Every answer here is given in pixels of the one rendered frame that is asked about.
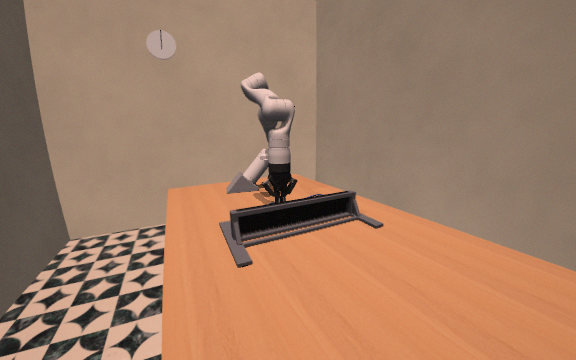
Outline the dark grey patch panel rack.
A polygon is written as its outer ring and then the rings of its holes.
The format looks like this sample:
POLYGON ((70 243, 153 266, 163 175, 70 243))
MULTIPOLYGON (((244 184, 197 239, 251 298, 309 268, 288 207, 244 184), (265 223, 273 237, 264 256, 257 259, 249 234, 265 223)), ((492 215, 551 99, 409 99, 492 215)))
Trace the dark grey patch panel rack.
POLYGON ((237 267, 245 267, 249 266, 249 264, 253 264, 251 257, 245 249, 245 247, 248 246, 278 240, 357 219, 374 228, 384 226, 384 223, 359 212, 356 201, 356 192, 352 190, 230 210, 229 212, 230 221, 219 222, 219 225, 237 267), (242 241, 245 240, 303 228, 348 216, 352 217, 242 243, 242 241))

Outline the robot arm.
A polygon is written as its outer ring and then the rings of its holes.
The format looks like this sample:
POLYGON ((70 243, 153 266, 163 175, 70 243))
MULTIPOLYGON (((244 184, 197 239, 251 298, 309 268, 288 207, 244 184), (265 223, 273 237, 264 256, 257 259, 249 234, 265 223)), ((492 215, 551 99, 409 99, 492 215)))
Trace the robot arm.
POLYGON ((256 184, 268 168, 268 163, 290 163, 289 135, 295 108, 290 100, 279 99, 275 93, 269 90, 267 81, 262 73, 256 73, 244 79, 241 82, 241 89, 247 99, 256 104, 259 103, 258 118, 262 122, 267 141, 269 141, 269 149, 262 149, 243 174, 250 182, 256 184), (266 97, 266 100, 264 100, 264 97, 266 97), (269 100, 269 98, 279 100, 269 100), (261 108, 263 101, 264 107, 261 108), (273 129, 278 122, 268 121, 282 121, 282 123, 279 128, 273 129))

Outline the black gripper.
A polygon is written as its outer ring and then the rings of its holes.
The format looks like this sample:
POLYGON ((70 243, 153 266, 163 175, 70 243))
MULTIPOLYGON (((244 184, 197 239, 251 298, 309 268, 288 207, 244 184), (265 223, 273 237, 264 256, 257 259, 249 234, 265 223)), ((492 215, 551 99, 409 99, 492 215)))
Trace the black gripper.
POLYGON ((275 203, 286 201, 286 195, 291 194, 295 187, 297 180, 291 176, 291 163, 286 164, 270 164, 268 179, 262 182, 263 187, 267 192, 275 197, 275 203), (289 171, 289 172, 288 172, 289 171), (288 172, 288 173, 287 173, 288 172), (279 174, 284 173, 284 174, 279 174), (290 183, 289 183, 290 182, 290 183), (271 190, 270 183, 273 185, 274 192, 271 190), (287 184, 289 185, 287 186, 287 184), (284 190, 284 191, 283 191, 284 190), (281 194, 281 196, 280 196, 281 194))

